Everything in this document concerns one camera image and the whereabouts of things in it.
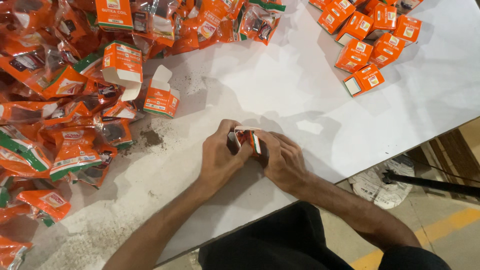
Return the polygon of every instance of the concrete floor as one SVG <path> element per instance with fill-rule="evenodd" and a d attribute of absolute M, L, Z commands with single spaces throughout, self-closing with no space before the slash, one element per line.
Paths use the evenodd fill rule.
<path fill-rule="evenodd" d="M 350 187 L 345 181 L 344 189 Z M 471 204 L 427 196 L 414 187 L 407 199 L 389 210 L 415 232 L 423 248 L 443 258 L 453 270 L 476 270 L 480 265 L 480 209 Z M 346 223 L 321 209 L 327 246 L 356 270 L 377 269 L 381 251 L 364 241 Z M 196 253 L 171 261 L 157 270 L 200 270 Z"/>

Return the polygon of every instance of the cardboard box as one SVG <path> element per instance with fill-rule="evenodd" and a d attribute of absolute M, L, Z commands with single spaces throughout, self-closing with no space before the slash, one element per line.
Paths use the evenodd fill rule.
<path fill-rule="evenodd" d="M 105 81 L 125 87 L 122 101 L 137 98 L 142 86 L 142 52 L 128 43 L 114 40 L 105 47 L 102 63 Z"/>
<path fill-rule="evenodd" d="M 335 38 L 335 41 L 346 45 L 350 40 L 362 41 L 370 31 L 373 19 L 358 11 L 355 11 Z"/>
<path fill-rule="evenodd" d="M 405 47 L 417 41 L 421 28 L 421 20 L 401 15 L 396 21 L 393 35 L 405 41 Z"/>
<path fill-rule="evenodd" d="M 234 128 L 235 132 L 235 143 L 237 144 L 237 148 L 240 149 L 243 143 L 248 143 L 253 149 L 252 156 L 259 157 L 262 154 L 262 148 L 265 150 L 265 145 L 263 141 L 255 135 L 253 132 L 255 130 L 261 130 L 260 128 L 251 127 L 251 126 L 236 126 Z"/>
<path fill-rule="evenodd" d="M 332 35 L 354 11 L 355 7 L 348 0 L 333 0 L 325 7 L 318 24 Z"/>
<path fill-rule="evenodd" d="M 352 39 L 340 51 L 335 67 L 354 73 L 367 64 L 372 49 L 371 45 Z"/>
<path fill-rule="evenodd" d="M 398 13 L 408 14 L 422 2 L 423 0 L 399 0 L 395 4 L 395 7 L 397 8 Z"/>
<path fill-rule="evenodd" d="M 324 11 L 325 7 L 330 4 L 332 0 L 309 0 L 308 3 L 316 7 L 317 9 Z"/>
<path fill-rule="evenodd" d="M 378 6 L 378 5 L 384 5 L 384 6 L 385 6 L 385 4 L 384 4 L 383 2 L 381 2 L 381 1 L 379 1 L 379 0 L 370 0 L 370 2 L 368 2 L 367 5 L 365 6 L 365 8 L 363 9 L 363 12 L 362 12 L 362 13 L 365 14 L 365 15 L 368 15 L 368 14 L 370 14 L 370 13 L 375 9 L 375 7 Z"/>
<path fill-rule="evenodd" d="M 384 77 L 374 64 L 353 73 L 343 83 L 352 97 L 361 95 L 384 82 Z"/>
<path fill-rule="evenodd" d="M 373 51 L 368 63 L 375 64 L 379 69 L 398 59 L 405 47 L 405 41 L 385 33 L 373 44 Z"/>
<path fill-rule="evenodd" d="M 376 40 L 396 28 L 396 7 L 378 5 L 369 16 L 373 19 L 373 25 L 366 39 Z"/>
<path fill-rule="evenodd" d="M 166 118 L 175 117 L 180 103 L 180 92 L 171 89 L 168 81 L 172 72 L 160 65 L 150 81 L 144 103 L 144 111 L 162 115 Z"/>
<path fill-rule="evenodd" d="M 104 31 L 131 32 L 132 12 L 129 0 L 95 0 L 98 26 Z"/>

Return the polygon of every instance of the finger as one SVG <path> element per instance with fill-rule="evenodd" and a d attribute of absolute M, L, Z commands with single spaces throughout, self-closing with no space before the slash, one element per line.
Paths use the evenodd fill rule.
<path fill-rule="evenodd" d="M 283 157 L 283 159 L 285 159 L 285 161 L 293 160 L 293 153 L 290 152 L 289 150 L 282 147 L 280 149 L 280 152 L 282 153 L 282 157 Z"/>
<path fill-rule="evenodd" d="M 272 135 L 273 135 L 275 138 L 277 138 L 277 140 L 278 140 L 279 143 L 280 143 L 280 147 L 281 147 L 281 148 L 284 148 L 284 149 L 288 150 L 291 154 L 297 152 L 297 149 L 296 149 L 295 147 L 286 144 L 286 143 L 285 143 L 284 141 L 282 141 L 282 139 L 280 139 L 276 134 L 273 134 L 273 133 L 272 133 Z"/>
<path fill-rule="evenodd" d="M 240 147 L 239 152 L 235 155 L 239 159 L 242 165 L 248 160 L 248 158 L 253 154 L 253 148 L 248 142 L 243 143 Z"/>
<path fill-rule="evenodd" d="M 270 161 L 275 161 L 281 157 L 280 142 L 277 138 L 263 130 L 255 130 L 254 134 L 257 135 L 259 139 L 265 142 L 268 152 L 270 154 Z"/>
<path fill-rule="evenodd" d="M 283 134 L 280 134 L 280 133 L 277 133 L 277 132 L 270 132 L 272 133 L 273 135 L 275 135 L 280 141 L 283 141 L 284 143 L 288 144 L 289 146 L 301 151 L 301 148 L 298 144 L 296 144 L 294 141 L 290 140 L 290 138 L 288 138 L 287 136 L 283 135 Z"/>
<path fill-rule="evenodd" d="M 230 119 L 223 119 L 218 126 L 218 129 L 215 132 L 215 135 L 219 136 L 228 136 L 228 134 L 233 131 L 236 126 L 241 125 L 239 122 Z"/>

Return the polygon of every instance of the table surface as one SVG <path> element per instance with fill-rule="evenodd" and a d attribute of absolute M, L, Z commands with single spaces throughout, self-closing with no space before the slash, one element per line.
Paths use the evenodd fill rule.
<path fill-rule="evenodd" d="M 268 46 L 217 44 L 144 64 L 173 72 L 174 120 L 133 123 L 138 144 L 110 166 L 103 186 L 71 186 L 63 221 L 39 225 L 23 269 L 99 269 L 130 233 L 195 180 L 204 139 L 223 118 L 281 132 L 303 147 L 307 167 L 335 183 L 480 115 L 480 12 L 474 0 L 424 1 L 418 44 L 383 68 L 386 82 L 352 98 L 333 67 L 340 52 L 307 0 L 286 0 Z M 148 130 L 163 138 L 147 141 Z M 179 229 L 158 262 L 243 226 L 295 198 L 245 168 Z"/>

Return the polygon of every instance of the box flap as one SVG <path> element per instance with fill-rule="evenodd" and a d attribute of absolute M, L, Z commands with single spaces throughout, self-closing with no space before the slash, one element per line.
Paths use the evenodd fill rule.
<path fill-rule="evenodd" d="M 127 81 L 128 83 L 125 85 L 125 91 L 121 96 L 122 101 L 128 101 L 132 99 L 136 99 L 138 93 L 140 93 L 140 88 L 142 87 L 142 83 L 140 82 L 132 82 Z"/>
<path fill-rule="evenodd" d="M 164 65 L 160 65 L 156 68 L 155 74 L 153 74 L 153 77 L 152 77 L 152 81 L 168 83 L 171 77 L 172 77 L 172 71 L 170 71 Z"/>

